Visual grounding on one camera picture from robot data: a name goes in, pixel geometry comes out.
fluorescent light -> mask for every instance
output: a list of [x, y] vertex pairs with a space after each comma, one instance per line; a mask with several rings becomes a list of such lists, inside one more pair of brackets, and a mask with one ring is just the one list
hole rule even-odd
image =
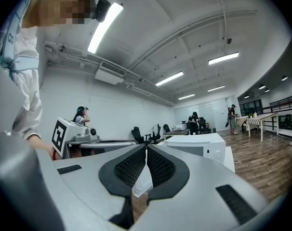
[[208, 91], [213, 91], [213, 90], [217, 90], [217, 89], [220, 89], [220, 88], [223, 88], [223, 87], [225, 87], [225, 86], [221, 86], [221, 87], [216, 87], [216, 88], [210, 89], [210, 90], [208, 90]]
[[231, 58], [235, 58], [235, 57], [238, 57], [238, 55], [239, 55], [239, 52], [228, 54], [228, 55], [224, 55], [224, 56], [220, 56], [218, 58], [214, 58], [212, 60], [209, 60], [208, 61], [208, 65], [216, 64], [218, 62], [222, 62], [222, 61], [225, 61], [225, 60], [228, 60], [228, 59], [231, 59]]
[[166, 83], [166, 82], [168, 82], [168, 81], [171, 81], [172, 79], [176, 79], [177, 77], [180, 77], [180, 76], [182, 76], [182, 75], [184, 75], [184, 73], [183, 73], [183, 72], [179, 72], [178, 74], [175, 74], [175, 75], [173, 75], [173, 76], [171, 76], [171, 77], [168, 77], [167, 79], [165, 79], [165, 80], [163, 80], [163, 81], [160, 81], [159, 83], [156, 84], [156, 86], [161, 86], [161, 85], [163, 85], [164, 83]]
[[101, 22], [96, 31], [94, 32], [93, 38], [90, 41], [90, 44], [88, 46], [88, 51], [95, 54], [104, 34], [108, 30], [108, 28], [111, 26], [112, 22], [115, 20], [117, 15], [123, 10], [123, 7], [120, 6], [117, 3], [113, 3], [112, 6], [109, 8], [106, 18], [104, 22]]
[[195, 94], [192, 94], [192, 95], [189, 95], [189, 96], [185, 96], [185, 97], [179, 98], [179, 100], [182, 100], [182, 99], [184, 99], [184, 98], [193, 97], [193, 96], [195, 96]]
[[266, 86], [264, 84], [261, 84], [259, 90], [264, 89], [265, 87]]

white box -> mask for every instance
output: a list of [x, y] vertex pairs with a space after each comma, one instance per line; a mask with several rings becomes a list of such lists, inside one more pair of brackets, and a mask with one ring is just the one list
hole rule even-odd
[[173, 136], [162, 146], [204, 156], [224, 165], [226, 142], [217, 133]]
[[58, 118], [52, 135], [54, 149], [63, 157], [66, 141], [74, 140], [77, 134], [85, 134], [87, 127], [76, 122]]

air conditioner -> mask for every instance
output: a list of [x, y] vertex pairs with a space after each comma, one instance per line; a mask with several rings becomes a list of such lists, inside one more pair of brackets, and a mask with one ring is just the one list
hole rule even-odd
[[121, 68], [102, 61], [95, 75], [95, 79], [116, 85], [124, 81], [126, 72]]

person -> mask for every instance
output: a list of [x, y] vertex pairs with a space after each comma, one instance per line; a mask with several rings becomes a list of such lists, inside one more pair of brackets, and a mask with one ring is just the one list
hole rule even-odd
[[200, 121], [198, 114], [196, 112], [193, 112], [192, 116], [189, 117], [188, 123], [190, 123], [190, 135], [193, 135], [193, 133], [198, 134], [199, 126], [198, 122]]
[[229, 122], [229, 132], [232, 133], [232, 125], [231, 125], [231, 108], [229, 107], [228, 109], [228, 112], [227, 112], [227, 120]]
[[75, 114], [72, 121], [74, 121], [82, 126], [86, 126], [85, 122], [90, 122], [90, 118], [88, 116], [87, 109], [84, 108], [83, 106], [80, 106], [77, 109], [77, 113]]
[[89, 1], [22, 0], [0, 29], [0, 65], [25, 97], [12, 132], [27, 140], [31, 147], [46, 150], [53, 160], [60, 156], [51, 144], [41, 140], [38, 132], [42, 103], [36, 32], [41, 26], [84, 22], [91, 11]]
[[235, 107], [235, 105], [232, 105], [231, 110], [230, 110], [230, 115], [229, 115], [229, 121], [230, 121], [230, 124], [231, 124], [232, 133], [236, 135], [236, 134], [238, 134], [235, 131], [235, 128], [236, 128], [235, 118], [237, 117], [237, 115], [235, 114], [235, 108], [234, 107]]

dark hair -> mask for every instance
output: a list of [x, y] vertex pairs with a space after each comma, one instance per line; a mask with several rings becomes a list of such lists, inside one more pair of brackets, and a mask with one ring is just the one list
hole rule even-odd
[[73, 118], [72, 121], [75, 122], [78, 116], [82, 116], [82, 117], [84, 117], [84, 115], [83, 115], [83, 110], [84, 110], [84, 109], [85, 109], [85, 108], [84, 108], [83, 106], [80, 106], [80, 107], [77, 109], [77, 113], [75, 114], [75, 117]]

